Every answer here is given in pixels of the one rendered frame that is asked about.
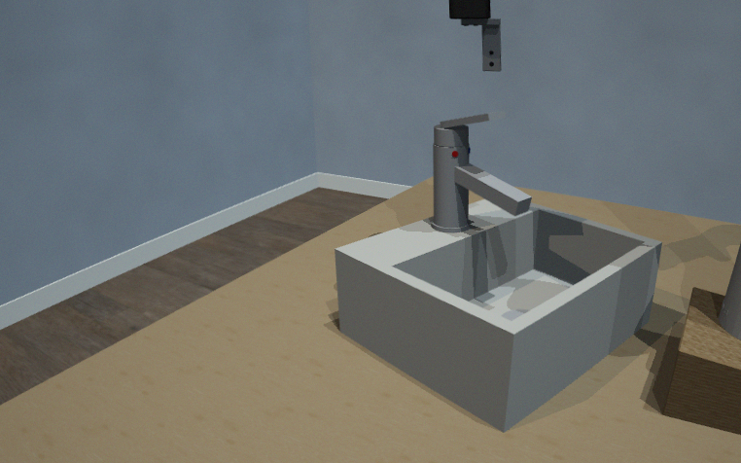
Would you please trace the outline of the grey square sink basin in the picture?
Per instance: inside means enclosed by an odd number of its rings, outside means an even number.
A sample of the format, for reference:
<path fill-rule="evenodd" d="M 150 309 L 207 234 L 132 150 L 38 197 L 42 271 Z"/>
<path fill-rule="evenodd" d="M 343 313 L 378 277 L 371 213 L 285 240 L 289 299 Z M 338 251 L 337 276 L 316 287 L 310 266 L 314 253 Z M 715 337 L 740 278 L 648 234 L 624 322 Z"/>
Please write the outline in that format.
<path fill-rule="evenodd" d="M 503 433 L 650 320 L 661 241 L 532 202 L 433 219 L 335 249 L 340 332 Z"/>

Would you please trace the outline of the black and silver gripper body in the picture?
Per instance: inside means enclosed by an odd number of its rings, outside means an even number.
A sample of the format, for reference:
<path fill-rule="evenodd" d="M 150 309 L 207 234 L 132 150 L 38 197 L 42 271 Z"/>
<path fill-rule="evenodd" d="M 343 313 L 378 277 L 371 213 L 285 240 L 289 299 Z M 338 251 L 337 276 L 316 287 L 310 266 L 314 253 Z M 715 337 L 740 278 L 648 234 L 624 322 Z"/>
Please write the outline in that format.
<path fill-rule="evenodd" d="M 449 0 L 450 18 L 490 18 L 490 0 Z"/>

